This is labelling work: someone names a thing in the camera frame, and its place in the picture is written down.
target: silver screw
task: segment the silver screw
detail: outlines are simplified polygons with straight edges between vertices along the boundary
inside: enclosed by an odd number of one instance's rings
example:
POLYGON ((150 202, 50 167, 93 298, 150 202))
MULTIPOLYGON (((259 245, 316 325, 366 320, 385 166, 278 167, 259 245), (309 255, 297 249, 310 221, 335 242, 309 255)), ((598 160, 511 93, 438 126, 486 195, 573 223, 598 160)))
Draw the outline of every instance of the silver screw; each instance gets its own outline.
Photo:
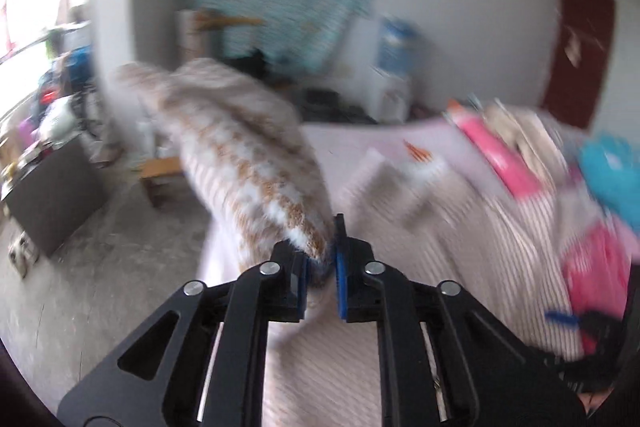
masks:
POLYGON ((454 297, 460 293, 460 284, 453 281, 445 281, 440 285, 440 291, 444 293, 444 295, 449 295, 450 297, 454 297))
POLYGON ((202 293, 203 290, 204 290, 204 284, 201 283, 200 281, 189 281, 187 284, 184 285, 184 288, 182 288, 182 291, 184 291, 184 294, 188 296, 197 295, 199 293, 202 293))
POLYGON ((260 273, 262 275, 273 275, 280 271, 280 265, 274 261, 267 261, 260 265, 260 273))
POLYGON ((378 261, 371 261, 364 267, 364 271, 369 275, 380 275, 384 270, 386 270, 385 265, 378 261))

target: triangular cutout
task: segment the triangular cutout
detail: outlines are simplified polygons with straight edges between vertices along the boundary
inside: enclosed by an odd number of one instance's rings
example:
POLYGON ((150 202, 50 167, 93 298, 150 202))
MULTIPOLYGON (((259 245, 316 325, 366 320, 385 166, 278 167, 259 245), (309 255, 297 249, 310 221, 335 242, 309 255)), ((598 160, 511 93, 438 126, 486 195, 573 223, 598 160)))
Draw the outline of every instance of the triangular cutout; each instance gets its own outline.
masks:
POLYGON ((118 359, 118 367, 143 380, 153 380, 175 325, 176 312, 166 312, 118 359))

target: leopard print fabric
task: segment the leopard print fabric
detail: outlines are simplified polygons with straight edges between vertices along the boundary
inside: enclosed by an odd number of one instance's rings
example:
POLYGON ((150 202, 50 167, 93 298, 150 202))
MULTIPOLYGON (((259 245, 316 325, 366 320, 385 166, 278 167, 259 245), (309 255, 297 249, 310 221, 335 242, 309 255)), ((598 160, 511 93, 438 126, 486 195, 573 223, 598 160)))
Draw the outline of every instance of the leopard print fabric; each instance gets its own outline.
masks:
POLYGON ((128 64, 118 79, 179 147, 194 191, 230 230, 241 271, 268 260, 274 243, 288 239, 312 261, 312 283, 324 279, 331 207, 289 103, 210 58, 175 73, 128 64))

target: brown door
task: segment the brown door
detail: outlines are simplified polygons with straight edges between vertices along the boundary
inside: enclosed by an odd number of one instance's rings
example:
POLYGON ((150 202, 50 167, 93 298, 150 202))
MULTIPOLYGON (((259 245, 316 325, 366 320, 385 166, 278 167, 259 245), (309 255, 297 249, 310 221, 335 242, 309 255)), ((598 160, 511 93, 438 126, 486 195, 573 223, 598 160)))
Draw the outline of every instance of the brown door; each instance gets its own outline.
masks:
POLYGON ((558 45, 542 107, 562 123, 587 129, 609 62, 614 0, 562 0, 558 45))

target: gray floor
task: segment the gray floor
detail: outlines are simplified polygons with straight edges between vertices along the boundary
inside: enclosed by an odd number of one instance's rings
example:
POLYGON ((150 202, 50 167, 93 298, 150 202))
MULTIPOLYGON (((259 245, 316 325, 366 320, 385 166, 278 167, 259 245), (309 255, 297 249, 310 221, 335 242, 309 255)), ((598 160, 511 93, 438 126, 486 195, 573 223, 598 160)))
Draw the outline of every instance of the gray floor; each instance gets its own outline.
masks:
POLYGON ((0 337, 40 399, 60 399, 184 282, 200 258, 209 216, 183 180, 154 210, 131 176, 58 252, 23 280, 0 227, 0 337))

